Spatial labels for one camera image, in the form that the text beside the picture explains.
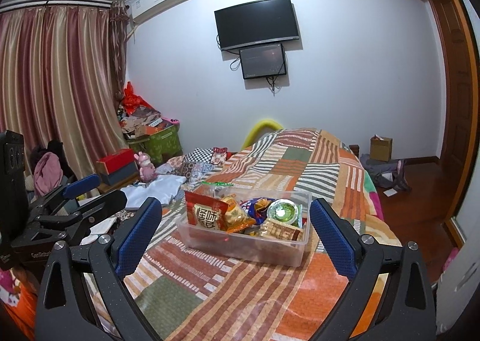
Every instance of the blue gripper pad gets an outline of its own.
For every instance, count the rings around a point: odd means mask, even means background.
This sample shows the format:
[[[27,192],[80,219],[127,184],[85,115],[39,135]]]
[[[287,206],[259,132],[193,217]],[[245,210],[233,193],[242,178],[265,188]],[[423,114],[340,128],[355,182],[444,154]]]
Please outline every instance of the blue gripper pad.
[[[355,252],[318,199],[310,205],[310,221],[338,274],[352,281],[358,270]]]
[[[95,189],[100,184],[100,177],[96,174],[91,174],[81,180],[75,181],[75,183],[68,184],[63,191],[63,198],[73,200],[76,197]]]
[[[112,263],[120,279],[135,272],[161,220],[162,204],[157,199],[149,197],[135,216],[124,221],[114,233],[112,257],[115,258],[112,259]]]

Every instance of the patchwork bedspread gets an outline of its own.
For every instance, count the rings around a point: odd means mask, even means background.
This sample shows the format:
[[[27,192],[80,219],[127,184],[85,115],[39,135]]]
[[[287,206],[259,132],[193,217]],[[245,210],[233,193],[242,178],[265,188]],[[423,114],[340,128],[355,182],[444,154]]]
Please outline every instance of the patchwork bedspread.
[[[241,188],[310,191],[314,199],[327,199],[358,233],[400,244],[376,217],[378,195],[370,177],[349,148],[325,131],[301,128],[266,135],[206,180]],[[175,226],[185,212],[184,200],[164,209],[136,272],[124,280],[163,339],[308,340],[347,285],[313,229],[300,267],[274,266],[186,247]],[[380,276],[354,334],[367,329],[384,286]],[[91,288],[100,314],[109,319]]]

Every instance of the orange cloth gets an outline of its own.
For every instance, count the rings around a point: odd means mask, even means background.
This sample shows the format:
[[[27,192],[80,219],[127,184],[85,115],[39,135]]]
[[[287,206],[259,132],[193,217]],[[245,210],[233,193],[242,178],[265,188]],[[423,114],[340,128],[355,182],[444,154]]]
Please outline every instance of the orange cloth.
[[[23,284],[20,284],[20,301],[16,307],[5,305],[7,312],[22,331],[31,341],[35,340],[35,309],[37,307],[37,296],[28,291]]]

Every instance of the pink plush toy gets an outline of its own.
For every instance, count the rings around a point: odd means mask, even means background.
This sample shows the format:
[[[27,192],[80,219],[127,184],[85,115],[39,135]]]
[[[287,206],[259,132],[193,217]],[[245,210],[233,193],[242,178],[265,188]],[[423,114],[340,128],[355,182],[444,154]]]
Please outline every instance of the pink plush toy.
[[[150,161],[150,156],[144,152],[135,154],[138,167],[140,167],[140,179],[144,183],[149,183],[157,178],[158,174],[155,172],[155,166]]]

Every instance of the silver bolt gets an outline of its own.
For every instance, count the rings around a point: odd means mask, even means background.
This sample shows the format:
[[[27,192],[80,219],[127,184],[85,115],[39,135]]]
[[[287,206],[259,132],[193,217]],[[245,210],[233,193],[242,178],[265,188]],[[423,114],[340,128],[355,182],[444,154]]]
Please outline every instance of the silver bolt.
[[[408,247],[410,250],[418,250],[419,249],[419,246],[416,242],[414,241],[409,241],[409,243],[407,243]]]
[[[370,234],[363,234],[361,236],[361,241],[366,245],[371,245],[375,242],[375,239]]]
[[[102,245],[105,245],[106,243],[110,242],[111,237],[108,234],[100,235],[98,237],[98,242],[101,243]]]
[[[64,246],[65,246],[65,241],[64,240],[59,240],[59,241],[55,242],[55,244],[53,245],[53,248],[55,250],[60,250]]]

